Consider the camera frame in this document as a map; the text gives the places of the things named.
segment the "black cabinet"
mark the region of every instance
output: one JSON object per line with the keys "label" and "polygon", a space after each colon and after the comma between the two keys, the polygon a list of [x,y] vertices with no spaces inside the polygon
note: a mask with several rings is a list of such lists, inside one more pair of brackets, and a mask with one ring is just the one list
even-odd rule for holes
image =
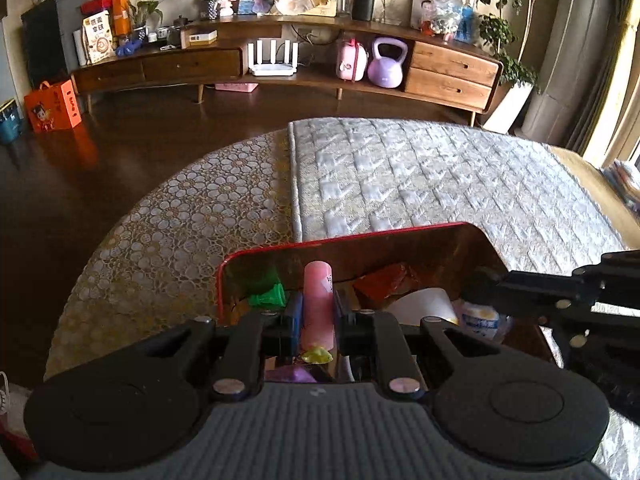
{"label": "black cabinet", "polygon": [[22,40],[31,86],[64,81],[79,66],[73,33],[89,0],[45,0],[22,15]]}

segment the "wooden tv stand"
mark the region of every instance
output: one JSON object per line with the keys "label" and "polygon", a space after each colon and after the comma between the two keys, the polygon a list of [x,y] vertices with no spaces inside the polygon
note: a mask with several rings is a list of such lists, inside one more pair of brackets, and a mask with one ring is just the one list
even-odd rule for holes
{"label": "wooden tv stand", "polygon": [[[333,65],[322,64],[300,66],[290,77],[249,75],[245,44],[255,38],[280,38],[286,25],[329,27],[405,40],[409,55],[403,66],[404,81],[395,89],[380,88],[366,78],[344,81],[336,77]],[[218,31],[218,40],[212,45],[189,44],[190,34],[212,30]],[[182,49],[160,52],[147,48],[130,57],[80,68],[73,72],[72,80],[76,93],[87,98],[90,111],[94,92],[194,84],[198,86],[198,102],[202,102],[205,84],[238,82],[332,88],[338,99],[347,89],[427,101],[468,110],[473,124],[476,112],[488,110],[501,72],[501,63],[479,48],[459,41],[445,42],[411,28],[324,16],[235,15],[189,24],[182,32]]]}

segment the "purple kettlebell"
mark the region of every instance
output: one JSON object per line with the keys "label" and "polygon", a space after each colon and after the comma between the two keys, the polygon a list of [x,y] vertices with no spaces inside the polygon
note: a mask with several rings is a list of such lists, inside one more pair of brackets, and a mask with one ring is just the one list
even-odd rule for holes
{"label": "purple kettlebell", "polygon": [[[378,46],[380,44],[389,44],[399,46],[402,49],[402,55],[399,59],[380,56]],[[376,86],[382,88],[396,88],[402,82],[402,63],[408,52],[404,41],[396,40],[396,38],[377,38],[371,46],[373,51],[373,59],[369,63],[367,76]]]}

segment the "pink box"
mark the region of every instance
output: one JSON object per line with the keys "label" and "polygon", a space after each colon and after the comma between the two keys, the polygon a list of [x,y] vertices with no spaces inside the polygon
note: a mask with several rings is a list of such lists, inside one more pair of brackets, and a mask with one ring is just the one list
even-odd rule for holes
{"label": "pink box", "polygon": [[258,87],[258,83],[216,83],[216,90],[228,92],[245,92],[249,94]]}

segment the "green toy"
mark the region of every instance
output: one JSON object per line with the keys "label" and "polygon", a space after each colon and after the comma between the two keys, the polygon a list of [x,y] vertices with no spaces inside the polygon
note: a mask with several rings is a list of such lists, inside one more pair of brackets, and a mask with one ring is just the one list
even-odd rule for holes
{"label": "green toy", "polygon": [[281,283],[273,285],[271,290],[263,294],[254,294],[249,296],[249,306],[277,306],[284,307],[287,304],[284,297],[284,288]]}

